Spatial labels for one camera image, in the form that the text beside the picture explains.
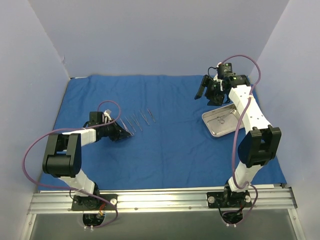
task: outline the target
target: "bolt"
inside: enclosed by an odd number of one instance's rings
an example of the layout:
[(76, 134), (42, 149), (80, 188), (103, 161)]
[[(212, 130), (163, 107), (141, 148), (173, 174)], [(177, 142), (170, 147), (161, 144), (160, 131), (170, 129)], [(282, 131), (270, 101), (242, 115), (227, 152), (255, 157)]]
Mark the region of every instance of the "bolt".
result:
[(209, 202), (210, 204), (213, 204), (215, 201), (216, 201), (216, 200), (215, 200), (215, 198), (214, 198), (213, 196), (208, 197), (208, 202)]
[(115, 198), (112, 198), (111, 200), (110, 200), (110, 203), (112, 204), (112, 205), (116, 205), (117, 204), (117, 199), (115, 199)]
[(251, 202), (251, 197), (250, 196), (245, 196), (245, 202), (250, 203)]

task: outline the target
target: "white wall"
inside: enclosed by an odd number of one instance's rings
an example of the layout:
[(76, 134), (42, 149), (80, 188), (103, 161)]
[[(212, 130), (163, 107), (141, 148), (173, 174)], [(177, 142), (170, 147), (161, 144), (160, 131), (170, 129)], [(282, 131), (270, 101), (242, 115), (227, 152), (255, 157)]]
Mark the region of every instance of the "white wall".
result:
[[(288, 0), (29, 0), (70, 77), (203, 75), (258, 58)], [(235, 60), (235, 71), (253, 65)]]
[[(26, 148), (53, 128), (68, 76), (27, 0), (0, 7), (0, 239), (19, 239), (35, 186), (21, 170)], [(27, 160), (37, 178), (45, 141)]]
[(320, 236), (319, 9), (319, 0), (290, 0), (258, 59), (259, 100), (282, 131), (277, 156), (308, 240)]

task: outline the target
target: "stainless steel tray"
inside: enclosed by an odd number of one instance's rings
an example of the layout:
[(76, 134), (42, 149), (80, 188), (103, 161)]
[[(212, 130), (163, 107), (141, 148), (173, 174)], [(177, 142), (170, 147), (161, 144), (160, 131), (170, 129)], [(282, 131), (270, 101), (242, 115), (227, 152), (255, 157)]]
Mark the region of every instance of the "stainless steel tray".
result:
[(234, 132), (239, 118), (240, 114), (234, 104), (223, 106), (202, 114), (205, 125), (214, 137), (221, 137)]

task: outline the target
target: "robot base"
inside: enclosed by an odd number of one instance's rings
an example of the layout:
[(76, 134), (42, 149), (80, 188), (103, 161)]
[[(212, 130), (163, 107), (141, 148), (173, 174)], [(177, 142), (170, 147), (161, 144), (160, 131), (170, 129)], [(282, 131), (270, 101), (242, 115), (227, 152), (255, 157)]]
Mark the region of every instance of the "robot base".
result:
[[(107, 200), (117, 207), (118, 195), (117, 194), (100, 194), (99, 197)], [(73, 198), (71, 210), (72, 211), (90, 211), (99, 210), (103, 204), (102, 201), (91, 196), (77, 196)], [(110, 204), (106, 204), (101, 210), (114, 210), (114, 207)]]
[(242, 196), (238, 198), (237, 201), (229, 201), (226, 198), (226, 191), (214, 191), (206, 193), (208, 208), (210, 209), (242, 208), (244, 205), (245, 208), (250, 208), (252, 206), (252, 202), (251, 200), (246, 201), (247, 196), (250, 197), (248, 191), (242, 192)]

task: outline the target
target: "white robotic arm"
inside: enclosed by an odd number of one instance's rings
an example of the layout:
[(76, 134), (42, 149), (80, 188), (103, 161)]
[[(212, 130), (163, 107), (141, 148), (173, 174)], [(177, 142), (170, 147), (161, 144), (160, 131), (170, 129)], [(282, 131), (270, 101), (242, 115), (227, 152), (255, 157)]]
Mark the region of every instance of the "white robotic arm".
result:
[[(194, 99), (199, 99), (205, 91), (205, 97), (209, 100), (209, 106), (221, 106), (232, 101), (240, 115), (243, 114), (249, 98), (250, 105), (244, 113), (242, 122), (245, 127), (245, 137), (239, 144), (237, 153), (240, 162), (225, 187), (223, 194), (211, 195), (219, 199), (218, 207), (239, 207), (248, 205), (248, 188), (246, 183), (251, 183), (256, 173), (263, 168), (270, 160), (275, 158), (281, 138), (281, 131), (278, 127), (272, 127), (270, 122), (264, 117), (255, 98), (249, 95), (251, 85), (246, 75), (236, 75), (232, 71), (231, 63), (219, 63), (217, 67), (210, 67), (217, 70), (217, 75), (211, 77), (203, 76), (198, 93)], [(239, 218), (234, 218), (232, 222), (237, 222)]]
[[(64, 181), (69, 187), (83, 190), (86, 193), (98, 195), (97, 184), (90, 180), (82, 165), (82, 147), (95, 143), (103, 137), (109, 137), (112, 141), (117, 141), (131, 136), (126, 130), (116, 122), (111, 122), (110, 111), (90, 112), (89, 127), (102, 125), (95, 128), (83, 128), (81, 130), (54, 133), (48, 136), (45, 154), (42, 162), (44, 173), (51, 174), (55, 178)], [(76, 191), (75, 195), (87, 197), (86, 194)]]
[[(253, 96), (249, 96), (251, 90), (250, 86), (238, 85), (236, 88), (231, 88), (229, 93), (230, 100), (234, 103), (236, 110), (241, 115), (248, 103), (248, 98), (251, 98), (249, 108), (246, 110), (242, 122), (244, 124), (245, 134), (251, 131), (254, 127), (257, 129), (267, 129), (270, 122), (265, 118), (261, 112), (256, 99)], [(262, 168), (262, 165), (253, 165), (247, 167), (246, 164), (239, 162), (235, 170), (235, 179), (239, 186), (243, 186), (245, 182), (251, 183), (257, 172)], [(248, 190), (247, 185), (244, 189), (239, 189), (235, 185), (233, 177), (228, 181), (232, 192), (243, 192)]]

